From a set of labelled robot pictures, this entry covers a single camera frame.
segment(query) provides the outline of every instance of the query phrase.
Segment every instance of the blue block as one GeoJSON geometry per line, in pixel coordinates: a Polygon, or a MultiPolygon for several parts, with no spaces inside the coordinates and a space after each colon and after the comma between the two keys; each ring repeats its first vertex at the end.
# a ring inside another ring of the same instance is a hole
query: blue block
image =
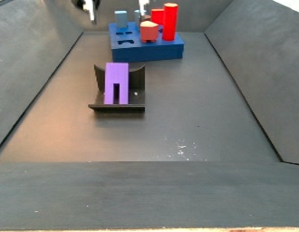
{"type": "Polygon", "coordinates": [[[114,12],[116,27],[126,28],[126,11],[114,12]]]}
{"type": "Polygon", "coordinates": [[[134,22],[129,22],[126,28],[117,28],[116,24],[109,24],[109,32],[114,62],[130,63],[182,58],[184,41],[178,34],[174,34],[173,41],[164,41],[160,33],[156,43],[141,43],[134,22]]]}

